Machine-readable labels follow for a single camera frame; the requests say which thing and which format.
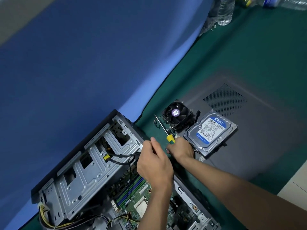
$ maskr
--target yellow screwdriver handle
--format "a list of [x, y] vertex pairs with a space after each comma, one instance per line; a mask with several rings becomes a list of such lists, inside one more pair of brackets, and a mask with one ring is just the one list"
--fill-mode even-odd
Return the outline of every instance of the yellow screwdriver handle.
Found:
[[168, 135], [166, 139], [167, 139], [167, 141], [168, 141], [170, 144], [174, 144], [174, 143], [175, 143], [174, 136], [172, 136], [172, 135]]

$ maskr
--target forearm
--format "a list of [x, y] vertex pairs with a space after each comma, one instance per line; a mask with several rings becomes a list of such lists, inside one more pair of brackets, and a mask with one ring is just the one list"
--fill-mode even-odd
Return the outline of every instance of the forearm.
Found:
[[249, 230], [307, 229], [307, 212], [288, 201], [195, 159], [181, 164]]
[[165, 230], [172, 184], [160, 189], [153, 189], [145, 214], [138, 230]]

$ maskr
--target hand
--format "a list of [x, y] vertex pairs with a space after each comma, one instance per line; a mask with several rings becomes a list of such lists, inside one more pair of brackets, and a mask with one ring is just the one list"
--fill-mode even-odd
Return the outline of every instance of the hand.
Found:
[[173, 185], [174, 170], [171, 161], [154, 137], [145, 140], [137, 163], [137, 172], [145, 178], [151, 188], [170, 188]]
[[176, 138], [175, 143], [167, 145], [166, 148], [167, 153], [171, 153], [171, 155], [181, 165], [186, 161], [187, 158], [194, 158], [194, 150], [192, 146], [183, 137]]

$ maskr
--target cooling fan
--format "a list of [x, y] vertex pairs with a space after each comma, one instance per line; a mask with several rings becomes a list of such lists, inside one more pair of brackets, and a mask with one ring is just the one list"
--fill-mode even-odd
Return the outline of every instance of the cooling fan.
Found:
[[192, 112], [179, 100], [175, 100], [162, 112], [165, 120], [175, 129], [182, 129], [192, 117]]

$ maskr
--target person's left hand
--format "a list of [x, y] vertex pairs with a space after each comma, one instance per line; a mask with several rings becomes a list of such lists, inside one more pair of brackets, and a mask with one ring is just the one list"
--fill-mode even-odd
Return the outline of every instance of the person's left hand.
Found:
[[154, 137], [145, 140], [137, 163], [137, 172], [153, 190], [173, 185], [174, 170], [171, 161]]

